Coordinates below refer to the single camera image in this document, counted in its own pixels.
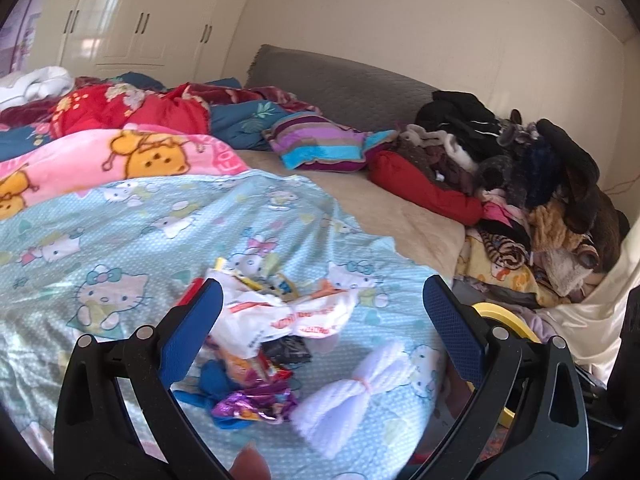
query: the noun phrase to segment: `pink blanket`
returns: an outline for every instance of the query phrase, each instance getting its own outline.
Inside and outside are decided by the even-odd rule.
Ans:
[[[85,130],[0,162],[0,221],[44,200],[128,178],[245,170],[236,152],[215,137],[135,124]]]

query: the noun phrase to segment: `headboard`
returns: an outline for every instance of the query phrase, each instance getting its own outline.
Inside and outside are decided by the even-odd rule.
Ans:
[[[364,63],[268,44],[248,76],[247,88],[277,86],[318,106],[328,119],[366,132],[413,123],[437,90]]]

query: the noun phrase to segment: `beige bed sheet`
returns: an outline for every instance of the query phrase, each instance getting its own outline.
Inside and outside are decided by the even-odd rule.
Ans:
[[[430,266],[445,278],[453,277],[465,241],[461,223],[385,191],[370,182],[364,171],[288,171],[275,153],[239,150],[238,154],[251,168],[310,178],[355,216],[365,232],[393,237],[400,254]]]

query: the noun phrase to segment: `yellow tape roll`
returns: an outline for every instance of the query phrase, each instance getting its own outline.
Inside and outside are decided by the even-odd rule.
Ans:
[[[540,343],[540,338],[538,338],[533,330],[531,330],[523,320],[521,320],[518,316],[516,316],[513,312],[510,312],[506,308],[493,303],[484,302],[476,303],[475,305],[473,305],[473,308],[478,314],[480,314],[481,317],[499,321],[520,337],[527,338],[534,343]],[[471,383],[467,384],[471,388],[471,391],[473,391],[473,385]],[[505,428],[509,428],[511,427],[514,416],[515,413],[513,413],[509,408],[504,408],[502,410],[500,418],[498,419],[498,423],[503,425]]]

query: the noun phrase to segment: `polka dot fabric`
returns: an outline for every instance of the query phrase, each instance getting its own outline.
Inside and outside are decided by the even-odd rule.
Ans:
[[[394,478],[422,436],[443,374],[444,348],[422,306],[422,284],[434,271],[398,255],[391,238],[364,234],[304,177],[251,170],[139,178],[126,186],[137,200],[115,202],[104,188],[71,193],[0,224],[0,402],[18,430],[31,441],[48,435],[37,440],[50,445],[66,363],[81,333],[120,339],[157,324],[221,256],[285,297],[328,282],[358,288],[337,347],[294,371],[291,385],[301,398],[350,377],[390,340],[404,344],[415,371],[407,384],[371,399],[334,460],[314,452],[290,424],[223,431],[204,410],[182,405],[204,442],[229,467],[255,440],[277,479]],[[259,254],[250,250],[256,244],[264,247]],[[175,386],[197,384],[210,358],[201,350]],[[131,389],[123,390],[141,440],[152,447]]]

